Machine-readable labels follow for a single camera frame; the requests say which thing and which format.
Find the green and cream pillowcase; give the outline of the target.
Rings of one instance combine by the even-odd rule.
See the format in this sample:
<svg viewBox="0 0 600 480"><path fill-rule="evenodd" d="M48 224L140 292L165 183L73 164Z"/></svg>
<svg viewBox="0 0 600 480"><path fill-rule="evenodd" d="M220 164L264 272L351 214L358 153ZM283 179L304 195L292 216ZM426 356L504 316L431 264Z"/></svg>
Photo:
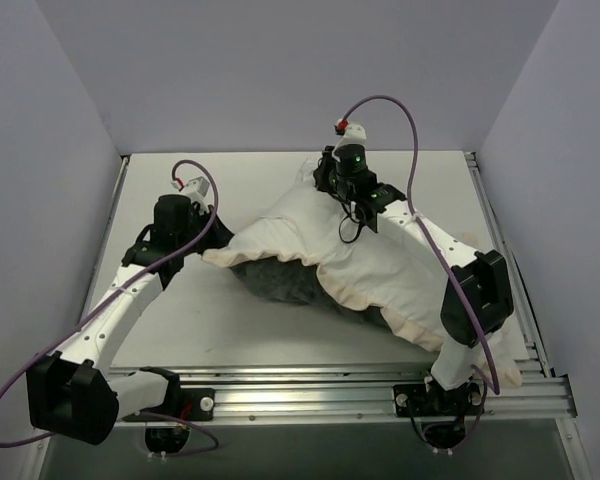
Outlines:
<svg viewBox="0 0 600 480"><path fill-rule="evenodd" d="M319 192L312 177L318 163L306 161L294 185L266 213L239 231L228 246L207 250L212 265L312 267L320 291L354 312L376 307L391 332L439 356L445 331L440 310L446 286L393 241L367 231L343 243L337 226L344 218L335 200ZM489 336L500 381L520 385L521 375L500 333Z"/></svg>

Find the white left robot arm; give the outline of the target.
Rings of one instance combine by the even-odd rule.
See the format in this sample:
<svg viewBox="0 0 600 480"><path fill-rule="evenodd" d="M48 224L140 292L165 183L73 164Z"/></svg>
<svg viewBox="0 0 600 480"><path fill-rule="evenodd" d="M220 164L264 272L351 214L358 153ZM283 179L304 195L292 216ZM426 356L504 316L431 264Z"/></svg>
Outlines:
<svg viewBox="0 0 600 480"><path fill-rule="evenodd" d="M83 326L26 370L34 427L91 445L133 414L178 415L183 393L178 374L142 367L109 378L112 361L146 308L202 252L221 225L216 209L196 191L159 197L153 221L127 250L115 278Z"/></svg>

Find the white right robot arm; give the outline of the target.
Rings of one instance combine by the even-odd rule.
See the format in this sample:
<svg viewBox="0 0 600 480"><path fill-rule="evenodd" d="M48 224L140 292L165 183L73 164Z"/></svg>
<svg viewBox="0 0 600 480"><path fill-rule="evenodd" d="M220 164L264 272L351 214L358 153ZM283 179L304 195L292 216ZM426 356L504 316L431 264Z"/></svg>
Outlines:
<svg viewBox="0 0 600 480"><path fill-rule="evenodd" d="M431 368L434 381L423 390L427 406L439 413L455 406L459 387L478 371L480 356L487 363L485 382L498 393L500 377L488 338L514 312L505 258L462 243L424 217L408 196L377 179L360 144L326 146L313 178L316 189L338 201L359 229L393 241L445 280L440 310L445 339Z"/></svg>

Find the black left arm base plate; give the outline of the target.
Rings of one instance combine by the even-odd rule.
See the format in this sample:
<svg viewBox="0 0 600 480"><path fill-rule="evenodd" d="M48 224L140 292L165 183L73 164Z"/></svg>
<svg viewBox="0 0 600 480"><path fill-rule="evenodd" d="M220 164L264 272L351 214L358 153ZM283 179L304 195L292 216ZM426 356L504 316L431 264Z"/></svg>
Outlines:
<svg viewBox="0 0 600 480"><path fill-rule="evenodd" d="M168 416L193 422L206 422L214 418L216 390L207 387L181 388L173 400L137 414L124 417L127 422L152 421Z"/></svg>

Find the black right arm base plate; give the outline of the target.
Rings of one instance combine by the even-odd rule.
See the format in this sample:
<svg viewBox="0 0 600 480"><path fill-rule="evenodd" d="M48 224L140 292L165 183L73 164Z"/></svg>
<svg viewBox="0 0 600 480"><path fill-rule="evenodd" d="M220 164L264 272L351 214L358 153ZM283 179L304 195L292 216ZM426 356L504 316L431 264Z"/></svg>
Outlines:
<svg viewBox="0 0 600 480"><path fill-rule="evenodd" d="M396 415L399 417L460 417L479 411L481 389L467 382L444 390L436 381L396 384L392 387Z"/></svg>

